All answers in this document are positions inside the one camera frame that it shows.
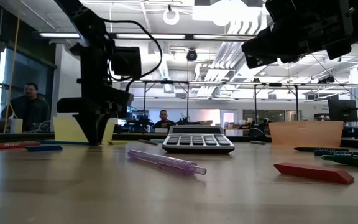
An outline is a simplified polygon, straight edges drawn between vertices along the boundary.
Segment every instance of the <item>person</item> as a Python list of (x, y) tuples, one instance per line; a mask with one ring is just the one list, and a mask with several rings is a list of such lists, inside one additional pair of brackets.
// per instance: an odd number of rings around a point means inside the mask
[(176, 125), (175, 122), (167, 119), (168, 113), (166, 110), (160, 111), (160, 118), (161, 118), (161, 121), (154, 124), (154, 126), (153, 126), (154, 129), (155, 128), (168, 128), (169, 129), (170, 126)]
[[(23, 131), (30, 131), (32, 124), (40, 124), (49, 120), (49, 105), (38, 96), (38, 86), (35, 83), (28, 83), (24, 88), (24, 96), (11, 100), (12, 108), (19, 119), (23, 119)], [(6, 106), (1, 117), (6, 117)], [(8, 117), (12, 116), (12, 109), (9, 108)]]

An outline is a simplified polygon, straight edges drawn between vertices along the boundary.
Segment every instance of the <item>wooden table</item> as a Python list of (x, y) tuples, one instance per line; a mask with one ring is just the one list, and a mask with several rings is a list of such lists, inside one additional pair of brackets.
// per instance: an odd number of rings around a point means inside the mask
[[(356, 223), (358, 168), (307, 152), (236, 144), (226, 156), (171, 155), (206, 167), (182, 177), (127, 160), (128, 149), (64, 146), (62, 152), (0, 151), (0, 223)], [(351, 185), (280, 175), (274, 163), (342, 167)]]

